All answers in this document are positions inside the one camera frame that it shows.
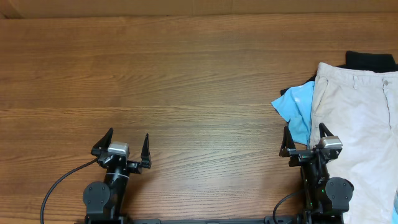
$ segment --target wall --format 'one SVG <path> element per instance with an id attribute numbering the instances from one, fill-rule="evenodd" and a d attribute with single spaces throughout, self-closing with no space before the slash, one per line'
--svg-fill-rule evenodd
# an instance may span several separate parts
<path id="1" fill-rule="evenodd" d="M 8 18 L 398 12 L 397 0 L 0 0 Z"/>

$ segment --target wooden table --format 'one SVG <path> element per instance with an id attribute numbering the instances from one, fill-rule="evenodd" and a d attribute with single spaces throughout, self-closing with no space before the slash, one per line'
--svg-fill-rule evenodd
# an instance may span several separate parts
<path id="1" fill-rule="evenodd" d="M 270 102 L 346 50 L 398 57 L 398 14 L 270 14 L 0 21 L 0 223 L 38 223 L 50 186 L 108 130 L 152 169 L 132 175 L 134 218 L 262 218 L 300 187 L 279 158 Z M 82 220 L 92 165 L 50 196 L 45 223 Z M 286 201 L 278 214 L 300 210 Z"/>

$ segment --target pile of clothes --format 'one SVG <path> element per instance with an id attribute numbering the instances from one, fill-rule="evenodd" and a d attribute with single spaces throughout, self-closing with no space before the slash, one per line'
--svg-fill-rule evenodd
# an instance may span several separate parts
<path id="1" fill-rule="evenodd" d="M 353 183 L 345 223 L 398 224 L 398 65 L 389 54 L 346 53 L 346 64 L 320 63 L 303 85 L 272 102 L 295 142 L 312 148 L 324 123 L 343 150 L 330 177 Z"/>

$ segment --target white garment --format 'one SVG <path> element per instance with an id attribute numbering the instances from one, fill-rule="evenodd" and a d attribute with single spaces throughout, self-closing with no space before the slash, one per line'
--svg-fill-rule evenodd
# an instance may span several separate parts
<path id="1" fill-rule="evenodd" d="M 354 185 L 345 223 L 391 223 L 398 188 L 398 72 L 336 68 L 320 63 L 312 102 L 310 146 L 319 123 L 343 143 L 327 164 L 330 177 Z"/>

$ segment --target black garment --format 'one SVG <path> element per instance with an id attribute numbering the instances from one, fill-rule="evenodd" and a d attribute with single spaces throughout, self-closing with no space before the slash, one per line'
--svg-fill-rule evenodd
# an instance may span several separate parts
<path id="1" fill-rule="evenodd" d="M 398 71 L 398 65 L 391 54 L 369 54 L 369 53 L 358 53 L 353 51 L 346 52 L 346 64 L 339 65 L 339 68 L 347 68 L 361 71 L 373 71 L 376 73 L 383 72 L 396 72 Z M 315 81 L 317 73 L 315 73 L 309 81 Z M 289 88 L 280 91 L 282 96 Z"/>

